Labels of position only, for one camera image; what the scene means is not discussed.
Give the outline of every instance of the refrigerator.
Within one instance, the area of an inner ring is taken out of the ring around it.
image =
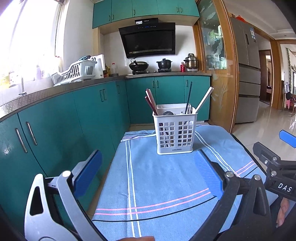
[[[239,62],[239,99],[235,123],[254,122],[260,96],[260,60],[252,25],[231,18]]]

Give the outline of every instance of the refrigerator handle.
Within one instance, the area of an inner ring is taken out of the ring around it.
[[[249,38],[248,38],[248,35],[247,34],[246,34],[246,40],[247,40],[247,44],[250,45],[249,44]]]

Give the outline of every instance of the black range hood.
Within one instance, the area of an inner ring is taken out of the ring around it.
[[[142,23],[120,28],[119,33],[127,58],[176,53],[175,23]]]

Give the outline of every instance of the dish rack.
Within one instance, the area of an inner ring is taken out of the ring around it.
[[[185,104],[157,105],[157,112],[171,111],[175,115],[155,115],[154,126],[159,155],[189,153],[193,151],[196,114],[184,114]]]
[[[96,61],[80,60],[70,65],[70,67],[60,73],[51,76],[54,86],[92,79]]]

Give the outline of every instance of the blue tablecloth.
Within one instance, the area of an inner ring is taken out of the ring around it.
[[[158,155],[155,131],[127,132],[111,164],[93,223],[109,240],[155,236],[157,241],[188,241],[206,220],[213,197],[195,166],[194,152],[202,149],[225,171],[251,178],[260,170],[244,148],[223,128],[196,127],[193,152]],[[267,191],[269,204],[278,197]],[[237,196],[221,231],[235,217]]]

